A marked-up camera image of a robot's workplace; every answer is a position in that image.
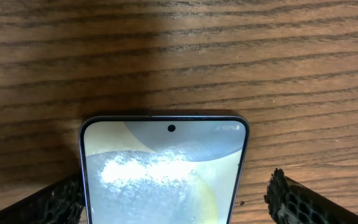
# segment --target phone bezel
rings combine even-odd
[[[84,133],[86,128],[97,122],[101,121],[238,121],[241,122],[246,129],[246,137],[244,138],[244,144],[241,152],[240,165],[237,170],[236,183],[234,184],[231,204],[229,208],[229,213],[227,215],[227,222],[229,224],[232,217],[232,212],[234,210],[234,203],[236,201],[236,195],[239,187],[239,182],[242,174],[242,167],[244,160],[246,158],[246,152],[248,147],[248,139],[250,136],[250,126],[248,121],[239,115],[145,115],[145,116],[95,116],[90,119],[87,119],[80,128],[78,133],[79,135],[79,146],[80,146],[80,156],[81,156],[81,171],[83,176],[83,187],[85,191],[85,206],[86,206],[86,216],[88,224],[92,224],[92,214],[90,201],[88,200],[89,190],[88,190],[88,176],[86,171],[86,159],[85,159],[85,147],[84,147]]]

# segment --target phone frame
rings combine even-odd
[[[211,113],[210,111],[207,112],[196,112],[193,113],[193,115],[165,115],[166,113],[160,113],[163,115],[140,115],[140,116],[95,116],[92,118],[87,119],[83,122],[81,125],[80,131],[78,133],[79,136],[79,146],[80,146],[80,156],[81,156],[81,171],[83,176],[83,187],[85,191],[85,207],[86,207],[86,216],[87,216],[87,222],[88,224],[92,224],[92,214],[91,214],[91,205],[90,205],[90,194],[88,189],[88,176],[87,176],[87,170],[86,170],[86,159],[85,159],[85,143],[84,143],[84,133],[88,126],[90,126],[93,123],[97,123],[100,121],[238,121],[241,122],[245,129],[246,129],[246,137],[244,139],[243,148],[241,152],[241,158],[240,158],[240,165],[237,170],[237,176],[236,176],[236,183],[234,184],[231,204],[229,208],[229,213],[227,215],[227,222],[226,224],[229,224],[232,217],[232,212],[234,209],[234,203],[236,201],[236,195],[239,187],[239,182],[242,174],[242,167],[243,163],[246,158],[246,152],[247,152],[247,146],[248,146],[248,139],[250,136],[250,126],[248,121],[243,118],[242,116],[238,114],[233,114],[232,111],[229,113],[226,112],[225,114],[230,115],[216,115],[220,114],[221,111],[213,111]]]

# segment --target wooden table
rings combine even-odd
[[[233,223],[272,223],[276,167],[358,214],[358,1],[0,1],[0,209],[78,170],[86,114],[136,108],[250,121]]]

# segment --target phone screen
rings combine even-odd
[[[246,130],[215,120],[90,124],[82,147],[91,223],[226,224]]]

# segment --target wooden surface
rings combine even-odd
[[[134,108],[250,121],[233,223],[272,223],[276,167],[358,214],[358,1],[0,1],[0,209],[78,170],[86,114]]]

